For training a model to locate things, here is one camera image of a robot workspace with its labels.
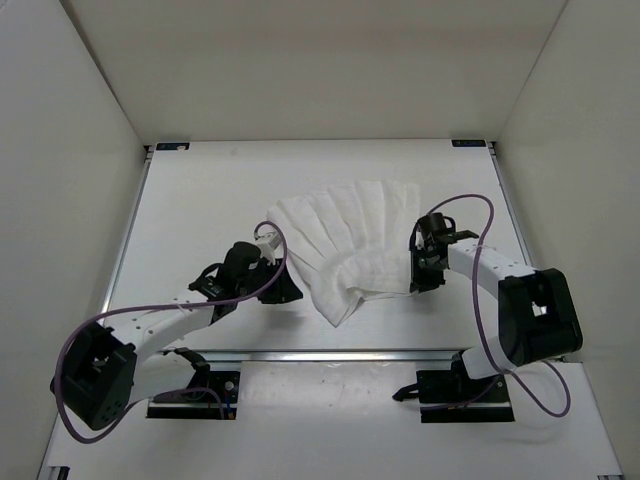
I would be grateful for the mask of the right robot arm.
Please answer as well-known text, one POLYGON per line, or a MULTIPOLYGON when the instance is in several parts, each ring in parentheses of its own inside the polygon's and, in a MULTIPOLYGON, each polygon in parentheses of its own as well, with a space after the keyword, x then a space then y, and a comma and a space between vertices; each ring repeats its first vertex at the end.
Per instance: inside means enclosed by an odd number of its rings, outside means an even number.
POLYGON ((583 334, 565 275, 538 270, 488 248, 470 230, 456 229, 439 212, 417 220, 409 240, 412 293, 445 284, 447 270, 472 282, 474 314, 480 314, 480 288, 498 304, 497 334, 487 336, 476 320, 481 345, 462 351, 448 376, 449 391, 471 400, 484 388, 484 378, 580 350, 583 334))

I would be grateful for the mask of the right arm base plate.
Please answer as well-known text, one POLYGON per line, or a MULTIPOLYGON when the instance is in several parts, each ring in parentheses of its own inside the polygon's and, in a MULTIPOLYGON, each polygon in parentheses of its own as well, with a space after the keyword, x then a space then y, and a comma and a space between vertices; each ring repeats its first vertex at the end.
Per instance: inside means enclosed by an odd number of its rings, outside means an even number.
POLYGON ((453 370, 419 370, 400 388, 396 402, 419 401, 423 424, 511 423, 515 421, 503 376, 469 379, 453 370))

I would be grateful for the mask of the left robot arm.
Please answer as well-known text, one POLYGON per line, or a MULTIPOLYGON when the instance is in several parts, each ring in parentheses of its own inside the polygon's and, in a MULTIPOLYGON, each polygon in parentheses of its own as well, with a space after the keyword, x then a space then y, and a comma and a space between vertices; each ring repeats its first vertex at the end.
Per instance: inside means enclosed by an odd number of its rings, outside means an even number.
POLYGON ((50 386, 71 436, 89 441, 74 430, 70 413, 102 439, 143 399, 210 394, 208 363, 177 341, 246 301, 280 305, 302 299, 287 256, 280 232, 237 242, 223 262, 206 267, 169 302, 104 312, 77 327, 63 344, 50 386))

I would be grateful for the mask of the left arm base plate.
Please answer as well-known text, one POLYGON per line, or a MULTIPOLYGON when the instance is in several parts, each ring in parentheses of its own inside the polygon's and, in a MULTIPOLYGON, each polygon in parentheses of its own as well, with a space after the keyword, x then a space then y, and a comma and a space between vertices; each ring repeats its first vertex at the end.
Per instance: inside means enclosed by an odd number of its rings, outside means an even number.
POLYGON ((202 380, 189 388, 197 391, 168 393, 148 402, 146 417, 163 420, 235 421, 238 416, 241 364, 213 363, 202 380))

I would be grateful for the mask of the white pleated skirt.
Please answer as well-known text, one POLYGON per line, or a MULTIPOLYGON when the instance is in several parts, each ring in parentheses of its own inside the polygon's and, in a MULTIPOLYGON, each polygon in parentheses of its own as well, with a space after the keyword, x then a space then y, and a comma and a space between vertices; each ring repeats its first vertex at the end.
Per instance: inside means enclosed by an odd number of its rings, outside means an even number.
POLYGON ((284 233, 314 307, 337 327, 363 302, 410 294, 420 208, 415 184, 355 181, 280 199, 266 218, 284 233))

